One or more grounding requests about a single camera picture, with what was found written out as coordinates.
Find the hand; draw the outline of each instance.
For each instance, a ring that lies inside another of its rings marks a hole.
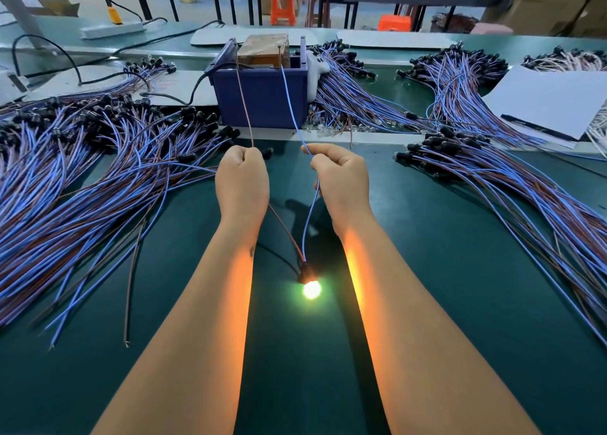
[[[340,239],[360,220],[374,219],[369,205],[369,173],[365,160],[330,143],[308,145],[314,155],[310,166],[321,180],[321,192]]]
[[[269,178],[259,149],[232,146],[215,176],[222,224],[236,225],[257,239],[269,203]]]

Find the right hand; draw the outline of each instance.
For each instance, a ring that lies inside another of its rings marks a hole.
[[[314,155],[310,166],[321,180],[333,229],[343,239],[345,231],[355,223],[374,219],[369,205],[367,165],[360,155],[335,144],[314,142],[308,148]]]

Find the white wire bundle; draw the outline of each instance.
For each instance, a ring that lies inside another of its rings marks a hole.
[[[523,65],[540,72],[607,71],[603,59],[600,52],[597,55],[580,50],[564,51],[557,47],[552,55],[540,55],[535,59],[527,57]],[[588,126],[586,134],[601,155],[607,158],[607,101]]]

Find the pink object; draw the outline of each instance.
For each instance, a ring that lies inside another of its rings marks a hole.
[[[476,23],[470,34],[514,34],[512,28],[496,23]]]

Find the forearm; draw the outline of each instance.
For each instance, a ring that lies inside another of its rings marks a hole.
[[[94,434],[234,430],[253,273],[252,236],[222,223]]]
[[[393,434],[537,433],[375,219],[342,241]]]

